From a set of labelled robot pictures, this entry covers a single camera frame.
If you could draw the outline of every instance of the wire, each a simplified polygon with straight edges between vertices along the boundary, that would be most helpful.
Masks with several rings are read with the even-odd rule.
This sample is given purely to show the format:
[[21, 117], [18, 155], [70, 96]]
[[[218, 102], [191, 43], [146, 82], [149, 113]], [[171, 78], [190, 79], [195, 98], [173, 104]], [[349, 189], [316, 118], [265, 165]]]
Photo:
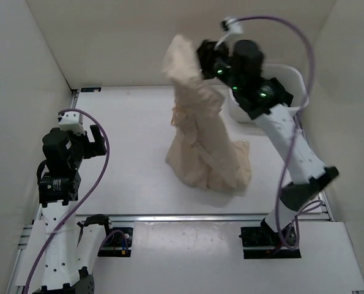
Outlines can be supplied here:
[[115, 241], [114, 240], [114, 238], [112, 238], [111, 240], [109, 240], [106, 244], [104, 244], [103, 246], [108, 246], [108, 245], [110, 245], [113, 241]]
[[106, 158], [104, 160], [104, 166], [103, 166], [103, 168], [102, 168], [96, 182], [94, 183], [94, 185], [89, 189], [87, 194], [85, 194], [85, 196], [77, 203], [77, 205], [74, 206], [73, 209], [66, 214], [66, 216], [60, 221], [60, 223], [57, 224], [54, 231], [49, 235], [49, 237], [45, 241], [45, 244], [41, 248], [38, 256], [35, 259], [35, 262], [34, 262], [32, 268], [31, 268], [31, 270], [29, 271], [28, 278], [27, 278], [27, 281], [26, 281], [25, 286], [24, 286], [23, 294], [28, 294], [29, 284], [31, 283], [31, 279], [34, 276], [36, 267], [39, 264], [39, 261], [42, 258], [42, 255], [45, 253], [46, 248], [51, 243], [51, 240], [54, 238], [54, 235], [64, 225], [64, 223], [67, 221], [67, 219], [70, 218], [77, 211], [77, 209], [88, 199], [88, 197], [91, 195], [91, 193], [96, 189], [96, 187], [98, 186], [100, 180], [103, 178], [103, 175], [104, 175], [104, 173], [106, 172], [106, 169], [107, 169], [108, 162], [110, 161], [110, 141], [108, 140], [107, 134], [106, 134], [104, 128], [102, 127], [102, 125], [93, 116], [91, 116], [89, 113], [86, 113], [85, 111], [82, 111], [80, 109], [68, 108], [68, 109], [61, 110], [58, 114], [60, 115], [62, 113], [68, 112], [68, 111], [75, 111], [75, 112], [81, 113], [82, 115], [89, 118], [91, 121], [93, 121], [98, 126], [98, 128], [100, 129], [100, 131], [102, 132], [102, 134], [104, 136], [104, 141], [105, 141], [105, 145], [106, 145]]
[[110, 239], [112, 236], [114, 236], [116, 233], [119, 233], [122, 235], [122, 249], [125, 249], [126, 251], [128, 250], [128, 242], [127, 242], [127, 238], [125, 236], [125, 233], [121, 230], [113, 230], [110, 234], [108, 234], [108, 236], [103, 240], [103, 242], [101, 243], [99, 250], [101, 248], [103, 248], [104, 245], [106, 245], [106, 242], [108, 241], [108, 239]]
[[[313, 47], [311, 42], [308, 40], [307, 36], [293, 23], [291, 23], [290, 21], [287, 21], [283, 18], [280, 17], [275, 17], [275, 16], [271, 16], [271, 15], [255, 15], [252, 17], [242, 17], [242, 18], [238, 18], [237, 21], [247, 21], [247, 20], [270, 20], [270, 21], [276, 21], [279, 22], [285, 26], [287, 26], [290, 30], [292, 30], [303, 42], [305, 49], [306, 49], [306, 53], [307, 53], [307, 57], [308, 57], [308, 63], [309, 63], [309, 69], [308, 69], [308, 79], [307, 79], [307, 84], [305, 86], [306, 88], [306, 94], [303, 97], [302, 100], [302, 105], [306, 105], [306, 102], [308, 102], [308, 98], [309, 95], [311, 93], [312, 87], [314, 85], [314, 78], [315, 78], [315, 56], [314, 56], [314, 51], [313, 51]], [[301, 120], [301, 115], [303, 112], [303, 108], [301, 108], [298, 111], [298, 119]], [[319, 205], [314, 206], [314, 208], [308, 208], [309, 206], [317, 203], [317, 202], [311, 202], [311, 203], [307, 203], [307, 205], [303, 206], [298, 215], [292, 220], [292, 225], [293, 223], [295, 223], [295, 227], [296, 227], [296, 242], [295, 242], [295, 246], [291, 246], [289, 245], [284, 236], [282, 235], [281, 232], [281, 226], [280, 226], [280, 216], [279, 216], [279, 212], [280, 212], [280, 198], [281, 198], [281, 193], [282, 193], [282, 185], [284, 182], [284, 178], [285, 178], [285, 173], [286, 170], [288, 169], [289, 163], [291, 161], [291, 156], [292, 156], [292, 152], [294, 149], [294, 143], [296, 140], [296, 133], [297, 133], [297, 124], [294, 124], [293, 130], [292, 130], [292, 138], [291, 138], [291, 144], [289, 147], [289, 151], [288, 154], [286, 155], [286, 158], [284, 160], [284, 166], [283, 169], [281, 171], [281, 176], [280, 176], [280, 180], [278, 182], [278, 187], [277, 187], [277, 197], [275, 199], [275, 223], [276, 223], [276, 227], [277, 227], [277, 232], [278, 232], [278, 236], [280, 237], [282, 246], [285, 246], [286, 248], [290, 249], [290, 250], [296, 250], [299, 246], [299, 242], [300, 242], [300, 238], [299, 238], [299, 222], [298, 222], [298, 215], [303, 214], [303, 213], [307, 213], [311, 210], [316, 209], [317, 207], [320, 207], [322, 205], [322, 202], [319, 202]]]
[[274, 248], [273, 250], [269, 251], [269, 256], [267, 256], [267, 258], [271, 258], [273, 257], [274, 255], [276, 255], [277, 253], [279, 253], [279, 251], [281, 250], [282, 248], [282, 243], [280, 242], [276, 248]]

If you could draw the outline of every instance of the white table surface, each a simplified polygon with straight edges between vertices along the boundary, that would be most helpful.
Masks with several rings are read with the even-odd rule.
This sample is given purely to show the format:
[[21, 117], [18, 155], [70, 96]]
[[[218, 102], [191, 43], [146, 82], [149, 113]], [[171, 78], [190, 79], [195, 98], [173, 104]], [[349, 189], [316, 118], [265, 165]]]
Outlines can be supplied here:
[[[351, 294], [364, 281], [343, 223], [301, 222], [300, 259], [244, 260], [243, 222], [134, 224], [130, 258], [99, 257], [95, 293]], [[44, 243], [36, 221], [15, 281], [24, 285]], [[31, 290], [40, 286], [41, 259]]]
[[[227, 97], [226, 88], [221, 88]], [[107, 87], [82, 92], [76, 107], [105, 128], [111, 144], [110, 164], [102, 182], [78, 214], [265, 214], [274, 207], [283, 161], [262, 130], [221, 116], [232, 140], [250, 142], [252, 179], [247, 191], [233, 195], [184, 185], [165, 163], [174, 138], [170, 124], [173, 89]], [[84, 123], [89, 130], [89, 120]], [[104, 157], [85, 160], [80, 168], [80, 196], [93, 185]]]

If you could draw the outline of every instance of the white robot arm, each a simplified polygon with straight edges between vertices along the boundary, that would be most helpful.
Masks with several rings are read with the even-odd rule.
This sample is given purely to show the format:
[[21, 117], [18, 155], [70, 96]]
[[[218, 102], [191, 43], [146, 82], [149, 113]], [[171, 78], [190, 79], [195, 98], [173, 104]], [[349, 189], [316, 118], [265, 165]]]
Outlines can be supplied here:
[[[46, 239], [78, 202], [82, 160], [106, 153], [97, 126], [91, 126], [95, 142], [89, 141], [81, 114], [70, 111], [58, 120], [59, 127], [43, 138], [46, 160], [37, 173]], [[93, 265], [102, 241], [112, 229], [109, 217], [101, 214], [78, 224], [75, 214], [68, 218], [46, 248], [42, 287], [35, 293], [93, 293]]]
[[[226, 36], [233, 31], [239, 33], [232, 29], [236, 24], [237, 20], [231, 18], [221, 23]], [[264, 54], [259, 46], [251, 40], [238, 40], [230, 55], [229, 48], [222, 40], [204, 40], [197, 49], [197, 55], [203, 77], [218, 78], [232, 89], [239, 107], [266, 133], [286, 161], [294, 126], [294, 110], [286, 105], [286, 101], [292, 99], [292, 96], [278, 80], [262, 77]], [[274, 209], [262, 221], [262, 230], [256, 235], [256, 244], [260, 238], [279, 242], [276, 239], [278, 229], [285, 231], [300, 208], [339, 175], [335, 167], [327, 167], [315, 155], [301, 130], [296, 133], [288, 171], [292, 182], [281, 191], [278, 206], [280, 226], [277, 226]]]

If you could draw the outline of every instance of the black mounting plate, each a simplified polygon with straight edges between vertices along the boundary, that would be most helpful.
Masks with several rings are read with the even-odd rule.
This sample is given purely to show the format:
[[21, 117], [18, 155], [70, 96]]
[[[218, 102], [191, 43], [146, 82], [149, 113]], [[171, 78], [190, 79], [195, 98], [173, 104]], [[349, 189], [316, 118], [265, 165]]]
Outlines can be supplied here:
[[80, 277], [80, 280], [73, 286], [64, 285], [64, 288], [57, 290], [47, 290], [46, 287], [33, 292], [32, 294], [94, 294], [95, 281], [91, 274]]
[[128, 234], [127, 247], [130, 248], [123, 252], [122, 247], [122, 237], [119, 234], [115, 234], [114, 238], [106, 243], [98, 252], [99, 257], [130, 257], [132, 256], [132, 243], [133, 243], [133, 228], [129, 227], [114, 227], [113, 230], [120, 230]]
[[[301, 258], [300, 249], [281, 248], [275, 251], [280, 243], [279, 237], [265, 234], [262, 227], [242, 227], [241, 232], [239, 237], [242, 239], [244, 259]], [[289, 236], [288, 240], [295, 240], [294, 228], [291, 228]]]

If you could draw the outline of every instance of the white wall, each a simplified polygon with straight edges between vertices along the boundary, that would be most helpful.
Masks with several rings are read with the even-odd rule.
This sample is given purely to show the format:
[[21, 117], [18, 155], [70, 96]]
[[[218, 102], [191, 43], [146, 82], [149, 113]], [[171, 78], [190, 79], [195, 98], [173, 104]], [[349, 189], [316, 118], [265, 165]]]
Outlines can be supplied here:
[[336, 218], [346, 221], [364, 275], [364, 0], [337, 0], [316, 54], [305, 126], [318, 154], [341, 173], [329, 199]]
[[[27, 0], [71, 87], [164, 85], [165, 51], [177, 33], [198, 46], [221, 36], [228, 15], [272, 14], [314, 40], [335, 0]], [[268, 60], [300, 67], [304, 48], [288, 28], [268, 21], [244, 25]]]
[[37, 203], [42, 136], [70, 91], [24, 0], [0, 0], [0, 293]]

